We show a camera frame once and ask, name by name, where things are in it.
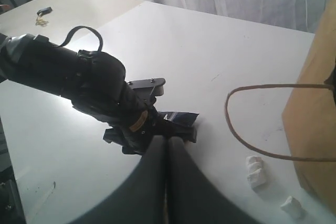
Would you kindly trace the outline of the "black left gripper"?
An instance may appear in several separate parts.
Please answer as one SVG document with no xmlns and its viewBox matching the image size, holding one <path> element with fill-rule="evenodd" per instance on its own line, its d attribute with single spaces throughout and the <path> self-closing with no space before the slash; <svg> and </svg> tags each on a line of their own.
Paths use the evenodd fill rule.
<svg viewBox="0 0 336 224">
<path fill-rule="evenodd" d="M 193 126 L 178 127 L 173 134 L 173 123 L 159 115 L 155 108 L 151 108 L 137 113 L 133 118 L 113 123 L 110 129 L 105 130 L 103 140 L 120 145 L 123 154 L 142 155 L 156 135 L 173 135 L 184 142 L 196 143 L 197 130 Z"/>
</svg>

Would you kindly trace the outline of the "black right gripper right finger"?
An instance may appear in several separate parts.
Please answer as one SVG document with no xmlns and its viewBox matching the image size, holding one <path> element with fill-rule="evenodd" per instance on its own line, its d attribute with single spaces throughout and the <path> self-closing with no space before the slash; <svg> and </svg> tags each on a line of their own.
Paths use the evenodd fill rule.
<svg viewBox="0 0 336 224">
<path fill-rule="evenodd" d="M 206 178 L 182 139 L 168 140 L 167 210 L 169 223 L 258 223 Z"/>
</svg>

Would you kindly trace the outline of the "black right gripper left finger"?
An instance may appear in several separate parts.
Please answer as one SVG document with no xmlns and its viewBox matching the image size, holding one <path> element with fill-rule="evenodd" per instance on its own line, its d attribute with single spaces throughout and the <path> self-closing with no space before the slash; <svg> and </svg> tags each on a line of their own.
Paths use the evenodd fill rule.
<svg viewBox="0 0 336 224">
<path fill-rule="evenodd" d="M 72 223 L 163 223 L 167 141 L 154 136 L 129 177 Z"/>
</svg>

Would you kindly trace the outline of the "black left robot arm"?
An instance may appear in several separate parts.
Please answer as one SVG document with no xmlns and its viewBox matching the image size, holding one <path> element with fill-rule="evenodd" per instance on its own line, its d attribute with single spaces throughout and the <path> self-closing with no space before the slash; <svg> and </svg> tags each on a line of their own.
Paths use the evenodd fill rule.
<svg viewBox="0 0 336 224">
<path fill-rule="evenodd" d="M 124 154 L 143 154 L 156 135 L 196 142 L 195 113 L 161 113 L 154 104 L 165 79 L 126 81 L 125 67 L 103 52 L 69 50 L 45 36 L 1 35 L 1 80 L 10 80 L 71 101 L 108 124 L 103 139 Z"/>
</svg>

